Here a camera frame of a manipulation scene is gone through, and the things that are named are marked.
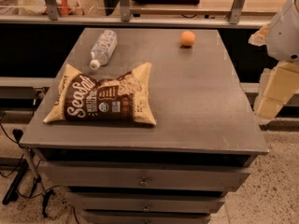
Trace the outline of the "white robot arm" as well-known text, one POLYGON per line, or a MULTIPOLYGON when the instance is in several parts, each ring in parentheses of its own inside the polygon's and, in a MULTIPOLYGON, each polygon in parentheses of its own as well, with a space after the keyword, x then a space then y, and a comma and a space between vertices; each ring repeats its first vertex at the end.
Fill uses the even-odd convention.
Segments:
POLYGON ((278 64, 264 69, 254 102, 257 120, 272 120, 299 90, 299 0, 287 0, 269 24, 249 38, 254 46, 266 45, 278 64))

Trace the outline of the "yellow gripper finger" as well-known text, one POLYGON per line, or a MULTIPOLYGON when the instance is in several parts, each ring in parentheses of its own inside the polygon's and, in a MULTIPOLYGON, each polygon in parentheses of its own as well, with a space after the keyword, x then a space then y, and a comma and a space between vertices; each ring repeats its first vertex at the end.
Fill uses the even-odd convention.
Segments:
POLYGON ((262 26, 257 32, 249 38, 249 43, 253 46, 263 46, 267 44, 269 25, 262 26))
POLYGON ((258 119, 273 119, 299 90, 299 63, 278 62, 265 68, 253 110, 258 119))

